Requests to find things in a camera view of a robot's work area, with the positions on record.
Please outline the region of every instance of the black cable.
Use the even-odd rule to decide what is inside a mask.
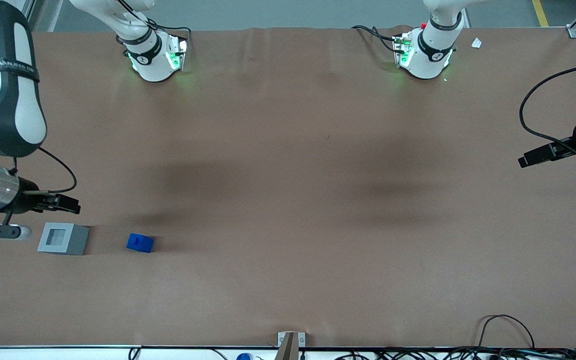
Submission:
[[[375,32],[375,34],[377,34],[377,39],[379,39],[379,41],[381,41],[381,43],[384,45],[384,47],[386,47],[386,49],[388,49],[388,50],[390,50],[390,51],[392,51],[393,53],[396,53],[396,54],[405,54],[405,51],[403,51],[403,50],[397,50],[397,49],[394,48],[394,47],[388,46],[388,44],[386,43],[386,41],[384,41],[384,37],[382,36],[382,34],[379,34],[379,30],[377,30],[376,27],[373,26],[373,27],[372,27],[372,30],[373,30],[373,32]]]
[[[15,176],[15,175],[17,175],[18,172],[19,172],[19,169],[17,167],[17,158],[13,157],[12,158],[12,169],[10,169],[8,171],[8,173],[10,174],[10,176]]]
[[[526,96],[523,98],[523,101],[521,101],[521,106],[519,107],[519,122],[521,123],[521,127],[523,127],[523,129],[526,130],[526,132],[529,132],[530,134],[533,134],[536,137],[546,139],[547,141],[557,143],[558,145],[563,146],[564,148],[569,150],[574,155],[576,155],[576,150],[574,148],[572,148],[571,146],[569,146],[568,144],[561,141],[560,139],[557,139],[555,137],[552,137],[552,136],[549,136],[546,134],[542,134],[541,132],[537,132],[537,131],[531,129],[530,127],[528,127],[528,125],[526,125],[526,121],[524,121],[524,107],[526,106],[526,102],[528,102],[528,99],[530,98],[530,96],[532,96],[533,93],[535,91],[537,91],[537,89],[539,89],[539,87],[541,87],[543,84],[546,84],[547,82],[550,82],[550,80],[553,80],[554,78],[558,78],[562,75],[574,73],[575,71],[576,71],[576,67],[569,68],[567,70],[555,73],[554,75],[548,76],[544,80],[541,80],[537,85],[535,85],[532,89],[530,89],[530,91],[528,91],[528,94],[526,94]]]
[[[401,34],[394,34],[394,35],[392,35],[393,37],[384,36],[384,35],[379,33],[379,30],[377,30],[377,27],[375,27],[375,26],[373,26],[372,29],[369,29],[368,27],[365,27],[364,25],[355,25],[355,26],[351,27],[350,29],[364,30],[364,31],[368,32],[373,37],[376,37],[377,39],[379,39],[379,41],[384,45],[384,47],[386,47],[386,49],[392,51],[393,53],[397,53],[397,54],[404,54],[405,53],[402,50],[397,50],[396,48],[388,46],[388,44],[386,43],[386,40],[387,41],[393,41],[393,37],[400,36]]]
[[[139,21],[141,21],[142,23],[144,23],[146,25],[146,27],[149,27],[150,29],[153,30],[157,30],[155,27],[153,27],[152,25],[150,25],[150,23],[148,23],[147,21],[142,20],[142,18],[140,18],[139,16],[137,16],[137,13],[135,12],[135,9],[133,9],[127,2],[125,2],[124,0],[117,0],[117,2],[119,4],[121,4],[121,6],[126,9],[126,11],[128,11],[128,13],[130,13],[132,16],[134,16],[135,18],[137,18]]]
[[[59,157],[56,157],[55,155],[50,153],[50,151],[46,150],[45,148],[39,146],[39,150],[41,150],[42,153],[48,155],[49,157],[54,159],[56,162],[58,162],[64,169],[66,169],[68,171],[68,173],[70,173],[70,176],[72,177],[72,186],[71,187],[68,187],[66,189],[61,189],[61,190],[48,190],[46,192],[48,194],[61,194],[61,193],[69,192],[72,189],[75,189],[77,187],[77,176],[75,176],[75,173],[71,170],[71,168],[68,167],[68,165],[66,165],[66,163],[63,162]]]
[[[377,355],[377,360],[393,360],[393,358],[388,358],[388,354],[385,352],[375,351],[375,355]]]
[[[130,351],[128,351],[128,360],[135,360],[137,359],[137,357],[139,356],[139,353],[142,352],[142,348],[138,348],[138,347],[133,347],[130,348]]]
[[[352,356],[352,359],[359,359],[359,360],[370,360],[370,358],[367,358],[366,356],[363,356],[360,353],[355,354],[354,351],[352,351],[349,355],[343,355],[340,356],[338,358],[336,358],[335,360],[348,360],[348,358]]]
[[[499,314],[499,315],[493,315],[490,316],[486,322],[484,322],[484,326],[481,329],[481,336],[479,337],[479,343],[477,345],[477,348],[481,348],[482,347],[482,343],[484,342],[484,335],[486,334],[486,327],[488,326],[488,324],[493,321],[494,319],[497,318],[507,318],[507,319],[511,319],[513,321],[515,321],[517,324],[521,325],[521,327],[523,328],[523,330],[526,330],[526,333],[528,333],[528,337],[530,337],[530,348],[534,349],[535,348],[535,339],[533,338],[533,334],[530,332],[530,330],[528,330],[528,328],[526,327],[526,325],[524,325],[524,323],[522,323],[521,321],[519,321],[518,319],[516,319],[516,317],[512,317],[510,315],[505,315],[505,314]]]
[[[219,350],[214,349],[214,348],[211,348],[210,350],[211,350],[211,351],[214,351],[214,352],[217,353],[217,354],[219,354],[219,356],[221,356],[221,358],[222,358],[223,360],[228,360],[228,357],[226,357],[226,355],[222,354]]]
[[[355,25],[355,26],[351,27],[350,29],[364,30],[364,32],[370,33],[373,37],[381,37],[382,39],[389,40],[389,41],[393,40],[393,38],[389,38],[387,36],[379,34],[379,32],[374,32],[372,29],[369,29],[368,27],[366,27],[364,25]]]

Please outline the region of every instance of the blue cube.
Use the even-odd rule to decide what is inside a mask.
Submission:
[[[141,251],[142,253],[150,253],[153,250],[153,243],[155,241],[146,235],[130,234],[126,248]]]

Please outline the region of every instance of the gray box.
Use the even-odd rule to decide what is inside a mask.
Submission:
[[[37,251],[60,255],[84,255],[89,229],[69,222],[47,222]]]

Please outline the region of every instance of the floor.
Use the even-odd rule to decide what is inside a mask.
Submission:
[[[540,3],[539,0],[498,0],[478,4],[468,9],[468,18],[473,28],[539,27],[535,2]],[[177,0],[159,0],[147,15],[162,25],[185,26],[197,31],[349,28],[359,24],[390,28],[399,24],[416,25],[428,18],[421,0],[373,0],[368,7],[363,0],[204,0],[185,2],[180,13],[178,4]],[[575,0],[541,0],[541,4],[551,27],[564,26],[576,16]],[[45,0],[40,11],[35,23],[39,32],[110,31],[68,0]]]

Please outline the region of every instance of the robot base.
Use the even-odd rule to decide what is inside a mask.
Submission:
[[[395,53],[395,63],[416,78],[425,80],[436,78],[448,66],[453,51],[450,50],[439,61],[431,61],[417,46],[421,32],[422,29],[418,27],[393,39],[394,49],[404,51],[403,54]]]

